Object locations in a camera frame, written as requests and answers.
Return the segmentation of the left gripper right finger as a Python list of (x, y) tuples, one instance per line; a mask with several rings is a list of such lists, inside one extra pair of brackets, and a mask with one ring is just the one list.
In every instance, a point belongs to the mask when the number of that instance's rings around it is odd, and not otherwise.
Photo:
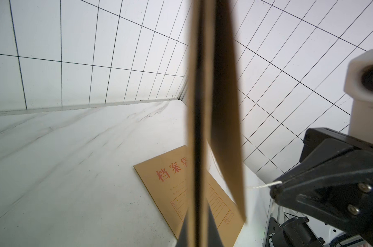
[(210, 206), (208, 206), (208, 247), (223, 247)]

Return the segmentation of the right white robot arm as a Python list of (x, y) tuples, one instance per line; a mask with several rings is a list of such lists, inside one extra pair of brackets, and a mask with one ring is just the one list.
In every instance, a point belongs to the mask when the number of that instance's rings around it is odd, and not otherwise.
[(300, 164), (276, 179), (271, 198), (301, 212), (280, 228), (270, 227), (274, 247), (321, 247), (308, 227), (313, 217), (373, 246), (373, 144), (328, 128), (306, 131)]

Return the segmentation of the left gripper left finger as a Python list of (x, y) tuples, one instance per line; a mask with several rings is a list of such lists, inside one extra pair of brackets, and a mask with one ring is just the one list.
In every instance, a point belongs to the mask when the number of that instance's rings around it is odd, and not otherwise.
[(188, 215), (186, 214), (176, 247), (187, 247), (187, 246), (188, 246)]

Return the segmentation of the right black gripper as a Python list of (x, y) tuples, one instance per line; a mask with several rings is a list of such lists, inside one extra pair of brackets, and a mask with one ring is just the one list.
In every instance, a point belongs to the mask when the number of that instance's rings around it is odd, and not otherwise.
[(373, 246), (373, 144), (329, 128), (309, 128), (299, 162), (327, 139), (356, 149), (282, 178), (270, 195), (280, 206), (359, 235)]

